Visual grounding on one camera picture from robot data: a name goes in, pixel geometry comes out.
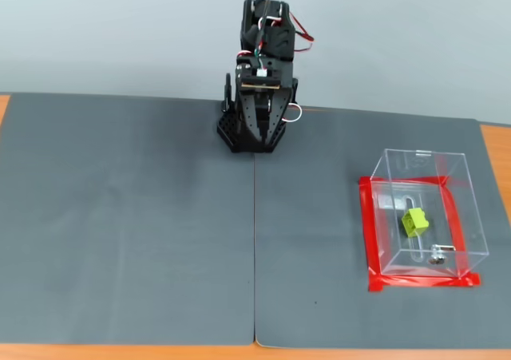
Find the yellow-green cube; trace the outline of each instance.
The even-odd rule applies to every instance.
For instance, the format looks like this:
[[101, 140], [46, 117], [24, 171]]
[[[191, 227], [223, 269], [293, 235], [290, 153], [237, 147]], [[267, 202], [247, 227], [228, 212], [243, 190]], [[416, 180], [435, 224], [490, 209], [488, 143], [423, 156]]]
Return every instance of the yellow-green cube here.
[[409, 209], [401, 221], [409, 238], [420, 236], [430, 226], [422, 208]]

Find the small metal object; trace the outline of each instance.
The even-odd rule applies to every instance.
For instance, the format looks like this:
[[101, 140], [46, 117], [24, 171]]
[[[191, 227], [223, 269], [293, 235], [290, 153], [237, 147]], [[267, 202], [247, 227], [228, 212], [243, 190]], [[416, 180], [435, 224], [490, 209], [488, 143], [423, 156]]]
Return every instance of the small metal object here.
[[444, 252], [456, 251], [454, 246], [444, 246], [441, 244], [433, 244], [431, 246], [431, 257], [428, 260], [430, 264], [443, 264], [447, 261], [447, 257]]

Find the white wall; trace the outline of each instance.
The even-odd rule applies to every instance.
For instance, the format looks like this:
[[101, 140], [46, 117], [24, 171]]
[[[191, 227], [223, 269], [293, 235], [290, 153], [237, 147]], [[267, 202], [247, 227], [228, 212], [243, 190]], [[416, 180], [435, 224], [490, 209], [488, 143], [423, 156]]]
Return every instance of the white wall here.
[[[511, 123], [510, 0], [285, 0], [303, 105]], [[0, 0], [0, 92], [220, 99], [243, 0]]]

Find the white wire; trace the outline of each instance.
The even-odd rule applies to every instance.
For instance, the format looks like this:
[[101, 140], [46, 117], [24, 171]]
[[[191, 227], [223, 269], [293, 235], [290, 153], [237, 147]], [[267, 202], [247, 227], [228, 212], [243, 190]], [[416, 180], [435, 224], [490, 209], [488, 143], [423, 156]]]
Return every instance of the white wire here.
[[236, 56], [240, 56], [240, 55], [243, 55], [243, 54], [252, 54], [252, 51], [249, 51], [249, 50], [241, 50], [238, 52], [238, 54]]
[[[272, 19], [273, 21], [282, 21], [282, 18], [279, 18], [279, 17], [272, 17], [270, 15], [268, 15], [266, 17], [266, 19]], [[262, 22], [263, 22], [263, 17], [259, 18], [259, 21], [257, 22], [257, 28], [259, 30], [261, 30], [261, 25], [262, 25]]]
[[302, 108], [300, 107], [300, 105], [298, 103], [289, 102], [287, 105], [288, 106], [295, 106], [296, 108], [298, 108], [298, 110], [300, 110], [300, 114], [298, 115], [298, 117], [296, 119], [293, 119], [291, 121], [289, 121], [289, 120], [287, 120], [286, 118], [283, 117], [282, 121], [287, 122], [287, 123], [296, 122], [298, 119], [300, 119], [302, 117], [302, 113], [303, 113]]

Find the cable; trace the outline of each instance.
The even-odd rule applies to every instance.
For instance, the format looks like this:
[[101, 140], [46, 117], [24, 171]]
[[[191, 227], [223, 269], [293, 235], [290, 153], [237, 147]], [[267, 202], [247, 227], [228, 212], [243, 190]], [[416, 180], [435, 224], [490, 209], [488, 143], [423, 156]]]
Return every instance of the cable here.
[[246, 54], [252, 54], [252, 51], [250, 51], [250, 50], [241, 50], [241, 51], [238, 52], [238, 54], [236, 56], [239, 57], [240, 55], [246, 55]]
[[300, 114], [298, 115], [298, 117], [296, 119], [293, 119], [291, 121], [289, 121], [289, 120], [287, 120], [286, 118], [283, 117], [282, 121], [287, 122], [287, 123], [296, 122], [298, 119], [300, 119], [302, 117], [302, 113], [303, 113], [302, 108], [300, 107], [300, 105], [298, 103], [289, 102], [287, 105], [288, 106], [295, 106], [296, 108], [298, 108], [298, 110], [300, 110]]
[[303, 39], [305, 39], [306, 41], [309, 41], [309, 46], [304, 48], [304, 49], [296, 49], [295, 52], [296, 53], [300, 53], [300, 52], [303, 52], [303, 51], [308, 51], [312, 48], [312, 45], [314, 43], [314, 37], [312, 37], [306, 30], [305, 28], [302, 26], [302, 24], [299, 22], [298, 19], [296, 19], [296, 17], [293, 15], [293, 13], [290, 11], [289, 14], [291, 15], [291, 19], [296, 23], [296, 25], [298, 25], [298, 27], [300, 28], [300, 30], [302, 31], [298, 31], [295, 27], [295, 32]]
[[[262, 0], [255, 0], [254, 1], [254, 7], [259, 4], [259, 1]], [[264, 3], [263, 8], [263, 15], [261, 16], [261, 23], [266, 23], [266, 17], [268, 16], [268, 11], [270, 10], [270, 0], [266, 0]], [[255, 37], [255, 49], [254, 54], [256, 57], [259, 56], [259, 53], [261, 52], [261, 49], [263, 47], [263, 36], [264, 36], [264, 26], [261, 26], [259, 29], [259, 32], [257, 33], [257, 36]]]
[[[280, 17], [272, 17], [272, 16], [270, 16], [270, 15], [268, 15], [268, 16], [266, 17], [266, 19], [272, 19], [272, 20], [273, 20], [273, 22], [271, 23], [271, 25], [272, 25], [272, 26], [273, 26], [273, 23], [274, 23], [274, 22], [280, 22], [280, 21], [282, 21], [282, 18], [280, 18]], [[263, 17], [259, 18], [259, 21], [257, 22], [257, 28], [258, 28], [259, 30], [261, 30], [261, 27], [262, 27], [262, 25], [261, 25], [261, 24], [262, 24], [262, 23], [263, 23]]]

